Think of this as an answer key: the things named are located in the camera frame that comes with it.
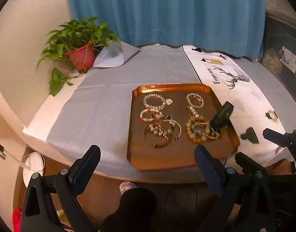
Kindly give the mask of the grey printed tablecloth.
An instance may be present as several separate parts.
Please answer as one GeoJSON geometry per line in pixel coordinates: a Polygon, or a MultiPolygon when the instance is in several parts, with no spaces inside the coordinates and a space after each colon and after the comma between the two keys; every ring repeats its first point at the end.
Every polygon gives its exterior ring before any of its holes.
{"type": "Polygon", "coordinates": [[[108,177],[143,182],[192,183],[203,180],[195,165],[195,143],[187,136],[188,93],[204,99],[198,113],[212,119],[217,106],[230,102],[231,126],[206,149],[226,166],[236,167],[243,152],[262,166],[289,158],[286,148],[265,140],[266,128],[284,133],[296,129],[296,103],[283,84],[259,62],[233,60],[192,46],[146,46],[126,64],[94,68],[63,106],[46,139],[73,163],[91,145],[101,149],[97,171],[108,177]],[[172,100],[163,114],[180,124],[178,140],[156,138],[141,121],[146,94],[172,100]]]}

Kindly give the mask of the black green smartwatch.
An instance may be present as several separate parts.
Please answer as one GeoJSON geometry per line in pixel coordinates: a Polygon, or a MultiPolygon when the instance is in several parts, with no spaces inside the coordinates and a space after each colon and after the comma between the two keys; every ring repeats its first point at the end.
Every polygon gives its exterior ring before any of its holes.
{"type": "Polygon", "coordinates": [[[225,102],[222,108],[214,115],[213,119],[210,121],[210,128],[214,132],[220,133],[221,130],[227,126],[229,118],[232,115],[234,106],[230,102],[225,102]]]}

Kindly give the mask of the green potted plant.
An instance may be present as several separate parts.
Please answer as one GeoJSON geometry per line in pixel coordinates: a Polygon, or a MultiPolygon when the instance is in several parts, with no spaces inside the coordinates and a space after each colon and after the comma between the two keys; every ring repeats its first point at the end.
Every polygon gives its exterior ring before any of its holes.
{"type": "Polygon", "coordinates": [[[110,43],[118,43],[118,37],[108,28],[106,21],[96,24],[98,17],[82,20],[72,19],[47,33],[45,49],[40,54],[36,66],[42,61],[72,62],[78,75],[63,74],[53,68],[49,81],[49,94],[56,96],[64,84],[72,86],[71,80],[85,74],[92,66],[100,52],[110,43]]]}

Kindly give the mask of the blue curtain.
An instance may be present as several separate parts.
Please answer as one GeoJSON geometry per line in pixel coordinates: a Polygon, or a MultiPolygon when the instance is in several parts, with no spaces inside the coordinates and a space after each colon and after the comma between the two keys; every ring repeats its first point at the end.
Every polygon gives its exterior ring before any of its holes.
{"type": "Polygon", "coordinates": [[[256,59],[265,0],[69,0],[72,17],[96,16],[133,46],[192,44],[256,59]]]}

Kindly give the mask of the silver bangle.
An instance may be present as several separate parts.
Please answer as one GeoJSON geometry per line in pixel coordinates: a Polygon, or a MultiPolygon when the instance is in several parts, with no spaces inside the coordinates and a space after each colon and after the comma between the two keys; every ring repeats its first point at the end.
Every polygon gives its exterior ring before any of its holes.
{"type": "Polygon", "coordinates": [[[144,140],[155,149],[164,148],[173,140],[173,129],[168,122],[150,121],[144,128],[144,140]]]}

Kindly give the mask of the orange metal tray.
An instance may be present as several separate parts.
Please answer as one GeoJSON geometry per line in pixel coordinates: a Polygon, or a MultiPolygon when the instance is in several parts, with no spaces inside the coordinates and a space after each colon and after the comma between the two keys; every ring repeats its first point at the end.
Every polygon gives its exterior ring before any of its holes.
{"type": "Polygon", "coordinates": [[[217,159],[226,159],[240,145],[228,123],[220,135],[208,129],[222,104],[205,84],[165,84],[140,86],[132,92],[127,160],[138,171],[156,171],[195,166],[194,150],[204,145],[217,159]],[[168,122],[173,140],[155,149],[144,140],[150,121],[168,122]]]}

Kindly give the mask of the dark plastic storage box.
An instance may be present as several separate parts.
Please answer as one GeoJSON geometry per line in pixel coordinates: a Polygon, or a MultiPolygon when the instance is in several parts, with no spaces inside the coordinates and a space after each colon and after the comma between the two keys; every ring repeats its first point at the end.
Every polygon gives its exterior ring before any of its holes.
{"type": "Polygon", "coordinates": [[[296,102],[296,25],[284,18],[266,14],[263,61],[296,102]]]}

